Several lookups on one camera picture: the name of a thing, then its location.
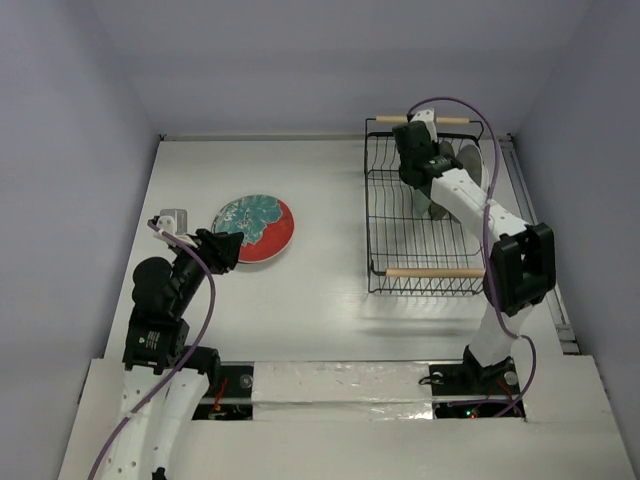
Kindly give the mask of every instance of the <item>floral plate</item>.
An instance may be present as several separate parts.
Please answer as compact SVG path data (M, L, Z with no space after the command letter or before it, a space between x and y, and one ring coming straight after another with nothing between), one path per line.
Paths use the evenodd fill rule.
M247 195L225 205L211 230L244 233L240 261L257 263L284 250L293 237L293 228L293 215L282 200L269 195Z

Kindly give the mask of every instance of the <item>wooden handle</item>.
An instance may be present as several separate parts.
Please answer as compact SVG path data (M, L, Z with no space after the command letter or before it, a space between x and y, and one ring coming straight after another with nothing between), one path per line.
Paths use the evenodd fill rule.
M471 120L463 117L436 117L436 123L441 125L467 125ZM378 115L376 122L380 123L406 123L407 117L404 115Z
M387 277L482 278L482 268L387 268Z

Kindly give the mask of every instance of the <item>rack wire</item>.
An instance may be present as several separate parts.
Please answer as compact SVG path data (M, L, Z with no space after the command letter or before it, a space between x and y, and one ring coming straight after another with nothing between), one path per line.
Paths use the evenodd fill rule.
M432 220L429 213L419 216L413 199L421 193L400 180L393 134L370 132L372 122L369 118L365 123L364 151L369 292L449 297L480 293L480 243L450 214L442 220ZM440 134L439 141L450 142L457 154L469 143L479 146L481 123L480 128L477 136ZM436 275L421 278L415 269L445 270L429 270Z

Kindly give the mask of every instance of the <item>screw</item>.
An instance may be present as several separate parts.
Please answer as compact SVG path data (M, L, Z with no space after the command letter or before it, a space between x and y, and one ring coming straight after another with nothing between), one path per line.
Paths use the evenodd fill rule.
M516 372L506 372L504 374L504 381L507 382L507 385L513 387L518 384L518 375L516 375Z
M251 388L253 385L253 377L251 375L242 375L240 377L240 386L242 388Z

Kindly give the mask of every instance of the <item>wall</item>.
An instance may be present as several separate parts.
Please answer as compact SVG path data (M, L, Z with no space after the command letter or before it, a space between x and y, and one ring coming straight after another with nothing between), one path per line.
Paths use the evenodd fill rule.
M94 1L165 133L360 132L433 95L515 131L590 3Z
M640 3L598 0L516 140L558 281L640 474Z
M0 7L0 478L57 477L157 136L87 2Z

